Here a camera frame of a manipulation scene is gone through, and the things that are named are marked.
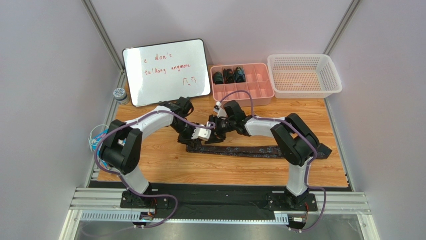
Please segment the dark floral necktie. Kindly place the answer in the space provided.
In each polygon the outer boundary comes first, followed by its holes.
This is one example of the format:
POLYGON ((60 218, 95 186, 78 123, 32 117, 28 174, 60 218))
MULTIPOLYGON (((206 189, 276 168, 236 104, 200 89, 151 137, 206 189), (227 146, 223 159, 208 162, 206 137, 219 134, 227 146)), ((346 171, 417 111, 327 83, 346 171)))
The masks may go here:
POLYGON ((198 145, 186 146, 187 153, 220 155, 242 158, 260 158, 260 159, 284 159, 285 156, 277 145, 271 146, 213 146, 198 145))

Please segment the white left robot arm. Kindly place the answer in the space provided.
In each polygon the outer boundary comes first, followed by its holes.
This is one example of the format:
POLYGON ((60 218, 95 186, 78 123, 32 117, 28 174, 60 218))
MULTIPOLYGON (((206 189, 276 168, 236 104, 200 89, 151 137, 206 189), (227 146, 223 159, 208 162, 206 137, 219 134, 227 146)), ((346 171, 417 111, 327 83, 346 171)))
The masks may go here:
POLYGON ((190 98, 180 97, 176 102, 164 101, 149 113, 127 122, 114 120, 108 132, 95 149, 95 163, 101 161, 106 167, 101 169, 118 176, 129 195, 126 199, 136 199, 141 206, 153 207, 157 199, 169 199, 167 194, 153 195, 152 185, 139 169, 142 143, 162 128, 172 127, 186 144, 198 143, 210 139, 216 124, 209 121, 202 125, 188 121, 194 111, 190 98))

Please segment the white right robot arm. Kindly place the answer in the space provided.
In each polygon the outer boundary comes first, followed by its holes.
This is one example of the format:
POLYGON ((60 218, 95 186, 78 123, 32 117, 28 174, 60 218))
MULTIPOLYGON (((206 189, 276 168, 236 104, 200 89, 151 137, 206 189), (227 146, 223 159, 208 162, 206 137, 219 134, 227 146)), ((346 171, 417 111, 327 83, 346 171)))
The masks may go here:
POLYGON ((214 108, 208 121, 215 124, 207 144, 221 143, 226 134, 237 132, 247 137, 273 138, 283 158, 289 163, 284 200, 296 209, 309 207, 309 171, 318 157, 320 141, 296 113, 281 118, 247 115, 235 100, 214 108))

